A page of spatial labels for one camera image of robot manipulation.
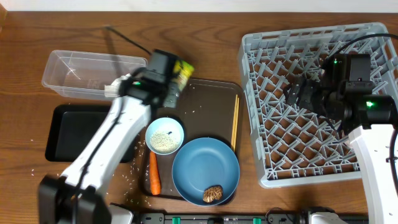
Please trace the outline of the yellow green foil wrapper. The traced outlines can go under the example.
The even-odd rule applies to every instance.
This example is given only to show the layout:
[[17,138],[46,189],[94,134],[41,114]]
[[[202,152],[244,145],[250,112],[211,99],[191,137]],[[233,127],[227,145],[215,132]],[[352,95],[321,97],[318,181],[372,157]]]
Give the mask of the yellow green foil wrapper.
[[172,82],[177,84],[179,91],[182,91],[188,80],[190,79],[192,73],[194,72],[194,67],[184,60],[177,60],[173,68],[173,79]]

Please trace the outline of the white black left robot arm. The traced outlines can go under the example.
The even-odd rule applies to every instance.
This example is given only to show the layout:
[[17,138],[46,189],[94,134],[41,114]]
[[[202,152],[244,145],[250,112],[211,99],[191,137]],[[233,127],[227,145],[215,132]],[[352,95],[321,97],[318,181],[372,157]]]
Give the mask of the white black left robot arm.
[[193,67],[156,49],[149,64],[121,76],[107,117],[59,177],[38,188],[40,223],[131,223],[133,213],[104,201],[110,180],[134,138],[161,107],[176,105]]

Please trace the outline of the white tissue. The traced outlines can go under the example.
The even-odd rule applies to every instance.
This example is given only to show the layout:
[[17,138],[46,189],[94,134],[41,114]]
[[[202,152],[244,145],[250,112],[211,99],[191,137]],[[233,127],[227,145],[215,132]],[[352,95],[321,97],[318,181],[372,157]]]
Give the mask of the white tissue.
[[104,96],[107,98],[117,98],[125,95],[125,82],[131,77],[130,74],[122,75],[115,79],[110,85],[104,86]]

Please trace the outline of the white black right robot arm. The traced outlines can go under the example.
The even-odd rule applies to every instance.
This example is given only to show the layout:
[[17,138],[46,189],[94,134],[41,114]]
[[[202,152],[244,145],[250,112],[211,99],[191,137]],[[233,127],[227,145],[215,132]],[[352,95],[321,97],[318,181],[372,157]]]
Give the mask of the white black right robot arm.
[[397,106],[375,95],[368,54],[334,54],[322,79],[304,77],[283,89],[288,105],[339,120],[359,163],[370,223],[397,223]]

